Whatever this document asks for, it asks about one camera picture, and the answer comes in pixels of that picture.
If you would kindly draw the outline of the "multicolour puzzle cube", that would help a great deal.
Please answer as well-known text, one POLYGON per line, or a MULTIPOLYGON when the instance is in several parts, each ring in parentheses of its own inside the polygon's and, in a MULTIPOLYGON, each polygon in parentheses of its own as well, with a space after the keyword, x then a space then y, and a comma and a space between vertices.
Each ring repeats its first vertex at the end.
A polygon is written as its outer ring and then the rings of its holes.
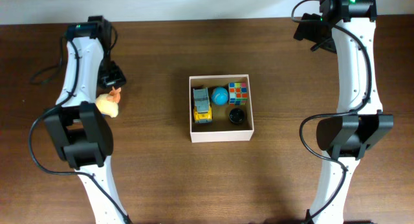
POLYGON ((247 84, 244 82, 231 82, 228 84, 228 103, 234 106, 245 105, 248 101, 247 84))

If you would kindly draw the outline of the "yellow grey toy truck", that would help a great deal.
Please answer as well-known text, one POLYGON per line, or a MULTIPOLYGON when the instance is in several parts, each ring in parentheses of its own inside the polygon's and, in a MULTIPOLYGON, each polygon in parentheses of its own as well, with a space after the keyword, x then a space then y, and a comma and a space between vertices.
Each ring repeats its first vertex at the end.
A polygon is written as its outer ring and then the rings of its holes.
POLYGON ((207 124, 213 121, 207 88, 193 89, 193 104, 193 117, 196 124, 207 124))

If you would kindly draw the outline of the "blue toy ball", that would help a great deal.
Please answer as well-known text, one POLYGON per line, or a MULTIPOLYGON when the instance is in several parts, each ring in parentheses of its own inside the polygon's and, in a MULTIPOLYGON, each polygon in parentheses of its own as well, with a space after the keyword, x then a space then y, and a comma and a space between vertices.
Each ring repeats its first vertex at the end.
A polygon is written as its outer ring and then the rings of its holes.
POLYGON ((222 106, 229 99, 228 91, 223 87, 216 87, 212 92, 212 102, 217 106, 222 106))

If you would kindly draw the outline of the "black round puck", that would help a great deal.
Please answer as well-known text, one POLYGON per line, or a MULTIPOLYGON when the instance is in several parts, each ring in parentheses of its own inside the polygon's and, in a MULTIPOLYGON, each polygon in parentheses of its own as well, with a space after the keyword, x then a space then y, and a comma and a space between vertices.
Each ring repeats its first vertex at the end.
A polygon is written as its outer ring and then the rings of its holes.
POLYGON ((245 112, 240 108, 234 108, 229 112, 229 120, 232 124, 240 125, 245 121, 245 112))

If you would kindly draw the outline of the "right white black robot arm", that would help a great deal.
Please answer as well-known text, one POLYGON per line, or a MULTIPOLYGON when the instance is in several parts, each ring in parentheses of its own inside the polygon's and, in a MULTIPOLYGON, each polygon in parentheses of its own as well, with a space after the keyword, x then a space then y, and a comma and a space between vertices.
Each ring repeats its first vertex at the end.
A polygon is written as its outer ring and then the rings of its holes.
POLYGON ((304 223, 344 223, 343 210, 354 171, 370 150, 393 128, 394 118, 383 112, 376 86, 374 36, 376 0, 316 0, 319 14, 292 18, 298 24, 294 39, 314 42, 312 50, 323 49, 338 57, 339 98, 335 113, 309 116, 302 121, 299 136, 304 140, 306 123, 318 119, 317 153, 321 174, 316 197, 304 223))

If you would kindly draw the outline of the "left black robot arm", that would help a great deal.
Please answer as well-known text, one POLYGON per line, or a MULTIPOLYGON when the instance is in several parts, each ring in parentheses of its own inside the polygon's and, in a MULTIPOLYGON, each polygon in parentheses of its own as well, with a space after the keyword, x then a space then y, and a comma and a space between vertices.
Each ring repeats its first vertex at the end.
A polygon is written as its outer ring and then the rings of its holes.
POLYGON ((80 178, 96 223, 130 223, 114 183, 111 128, 96 105, 96 90, 120 88, 126 78, 111 59, 117 32, 103 16, 69 25, 65 33, 68 62, 63 88, 54 107, 44 112, 48 134, 68 175, 80 178))

